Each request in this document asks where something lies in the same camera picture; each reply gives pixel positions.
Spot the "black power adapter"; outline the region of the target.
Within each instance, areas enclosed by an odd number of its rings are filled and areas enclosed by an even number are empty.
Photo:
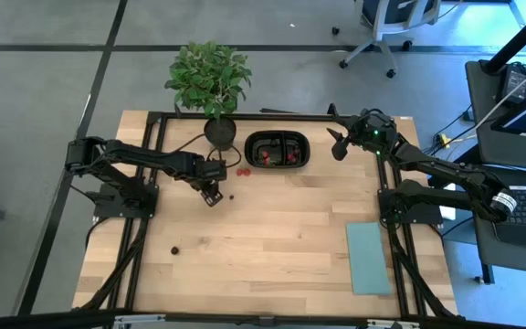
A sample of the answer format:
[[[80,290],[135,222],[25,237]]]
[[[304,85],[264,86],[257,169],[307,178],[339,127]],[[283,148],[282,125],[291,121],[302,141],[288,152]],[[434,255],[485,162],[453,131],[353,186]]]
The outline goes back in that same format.
[[[526,99],[526,64],[508,64],[502,72],[498,96],[505,107],[513,107]]]

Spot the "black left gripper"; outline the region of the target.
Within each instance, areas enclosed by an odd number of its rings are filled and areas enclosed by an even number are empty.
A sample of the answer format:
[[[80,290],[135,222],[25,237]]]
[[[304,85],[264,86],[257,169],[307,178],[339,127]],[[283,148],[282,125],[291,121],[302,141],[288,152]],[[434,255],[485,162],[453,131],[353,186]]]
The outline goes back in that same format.
[[[190,186],[201,192],[201,197],[213,207],[224,198],[219,191],[219,182],[226,180],[226,162],[224,160],[195,160],[195,169],[191,174]]]

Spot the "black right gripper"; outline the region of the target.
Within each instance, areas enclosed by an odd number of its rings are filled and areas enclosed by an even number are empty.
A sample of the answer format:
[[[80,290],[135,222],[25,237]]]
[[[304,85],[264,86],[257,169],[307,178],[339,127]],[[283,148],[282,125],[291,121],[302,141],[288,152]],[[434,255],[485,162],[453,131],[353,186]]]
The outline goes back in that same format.
[[[363,109],[359,115],[349,118],[345,127],[349,139],[342,133],[327,128],[335,140],[331,154],[337,161],[346,157],[350,142],[374,154],[389,154],[397,142],[395,119],[378,109]]]

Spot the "black frame bar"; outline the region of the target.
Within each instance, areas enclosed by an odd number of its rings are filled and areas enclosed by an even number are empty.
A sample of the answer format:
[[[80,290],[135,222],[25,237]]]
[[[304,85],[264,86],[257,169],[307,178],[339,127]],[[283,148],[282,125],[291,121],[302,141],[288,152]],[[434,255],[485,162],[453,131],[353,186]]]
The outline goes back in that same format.
[[[0,317],[0,329],[93,329],[113,324],[146,323],[250,324],[263,328],[280,325],[353,326],[359,329],[526,329],[526,326],[469,321],[462,317],[333,317],[236,315],[201,313],[139,313],[125,309],[77,310]]]

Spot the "green cloth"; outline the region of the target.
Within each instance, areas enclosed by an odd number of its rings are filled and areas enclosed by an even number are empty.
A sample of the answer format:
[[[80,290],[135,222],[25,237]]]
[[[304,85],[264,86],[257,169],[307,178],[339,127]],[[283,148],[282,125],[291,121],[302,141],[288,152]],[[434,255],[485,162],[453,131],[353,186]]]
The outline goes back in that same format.
[[[380,225],[376,222],[346,225],[354,295],[390,295]]]

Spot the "black aluminium table frame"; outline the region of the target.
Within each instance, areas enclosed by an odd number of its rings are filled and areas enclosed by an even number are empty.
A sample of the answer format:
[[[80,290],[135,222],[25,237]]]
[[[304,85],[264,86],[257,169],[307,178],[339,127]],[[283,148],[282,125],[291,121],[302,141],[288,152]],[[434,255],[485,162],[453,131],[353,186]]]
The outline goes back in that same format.
[[[387,257],[390,295],[354,295],[346,225],[377,222],[377,192],[399,176],[372,154],[331,155],[324,115],[239,114],[237,146],[256,131],[304,134],[309,162],[296,169],[250,166],[240,152],[208,206],[187,184],[157,173],[158,204],[141,258],[125,271],[117,305],[138,312],[333,317],[430,314],[408,274]],[[238,176],[237,169],[250,169]],[[177,255],[171,253],[178,247]]]

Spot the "grey office desk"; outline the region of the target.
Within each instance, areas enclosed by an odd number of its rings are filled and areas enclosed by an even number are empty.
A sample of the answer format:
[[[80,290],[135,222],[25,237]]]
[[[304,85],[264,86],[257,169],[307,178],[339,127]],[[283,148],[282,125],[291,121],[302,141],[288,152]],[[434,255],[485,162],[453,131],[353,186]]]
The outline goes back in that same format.
[[[468,91],[475,121],[479,122],[496,104],[500,78],[483,72],[478,61],[465,64]],[[477,129],[478,144],[465,153],[466,160],[483,165],[508,187],[526,186],[526,137],[501,133],[484,122]],[[474,220],[483,277],[493,282],[494,266],[526,271],[526,226],[512,223],[497,228],[492,223]]]

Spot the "black pole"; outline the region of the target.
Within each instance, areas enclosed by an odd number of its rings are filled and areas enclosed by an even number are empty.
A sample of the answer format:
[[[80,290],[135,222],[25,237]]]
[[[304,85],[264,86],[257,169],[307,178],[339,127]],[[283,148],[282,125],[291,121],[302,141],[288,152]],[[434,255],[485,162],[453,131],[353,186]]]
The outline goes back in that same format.
[[[526,25],[490,61],[482,65],[482,70],[487,74],[497,73],[524,47],[526,47]]]

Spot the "white office chair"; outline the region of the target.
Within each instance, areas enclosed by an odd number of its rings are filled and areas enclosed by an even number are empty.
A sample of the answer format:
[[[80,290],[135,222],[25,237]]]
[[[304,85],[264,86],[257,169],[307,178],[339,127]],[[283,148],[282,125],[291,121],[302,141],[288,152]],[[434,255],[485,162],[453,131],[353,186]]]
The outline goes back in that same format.
[[[369,39],[339,62],[346,69],[361,52],[378,47],[389,59],[385,76],[392,79],[397,71],[392,51],[384,37],[402,34],[423,25],[433,26],[439,19],[441,0],[353,0],[359,23],[369,29]]]

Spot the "white paper slip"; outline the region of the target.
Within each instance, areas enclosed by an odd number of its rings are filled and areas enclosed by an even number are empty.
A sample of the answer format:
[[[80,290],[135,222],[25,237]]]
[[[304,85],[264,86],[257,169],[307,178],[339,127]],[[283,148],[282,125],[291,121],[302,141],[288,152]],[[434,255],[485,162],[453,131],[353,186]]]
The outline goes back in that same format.
[[[445,190],[448,191],[456,191],[456,185],[455,184],[449,184],[444,187]],[[455,220],[457,216],[457,210],[454,207],[446,207],[446,206],[440,206],[440,213],[443,219],[445,220]]]

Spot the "black divided tupperware container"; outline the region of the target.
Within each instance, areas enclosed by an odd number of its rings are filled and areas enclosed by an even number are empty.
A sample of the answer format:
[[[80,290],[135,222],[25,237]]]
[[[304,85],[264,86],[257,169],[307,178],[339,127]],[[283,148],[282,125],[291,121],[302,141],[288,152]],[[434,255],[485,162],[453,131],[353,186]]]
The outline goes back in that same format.
[[[290,164],[287,154],[293,147],[300,149],[300,160]],[[264,165],[263,151],[269,152],[271,165]],[[248,136],[244,146],[247,162],[257,168],[294,169],[306,165],[310,160],[310,143],[307,137],[295,131],[259,131]]]

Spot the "green plant in black pot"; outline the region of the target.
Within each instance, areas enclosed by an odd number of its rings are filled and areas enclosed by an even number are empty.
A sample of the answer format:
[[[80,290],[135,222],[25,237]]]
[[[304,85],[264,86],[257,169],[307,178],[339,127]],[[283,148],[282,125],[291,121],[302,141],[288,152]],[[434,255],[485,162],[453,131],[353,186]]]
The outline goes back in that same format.
[[[214,41],[191,42],[180,48],[169,74],[164,87],[174,92],[174,110],[202,112],[206,140],[219,151],[231,149],[237,126],[230,115],[246,99],[244,88],[251,85],[247,55]]]

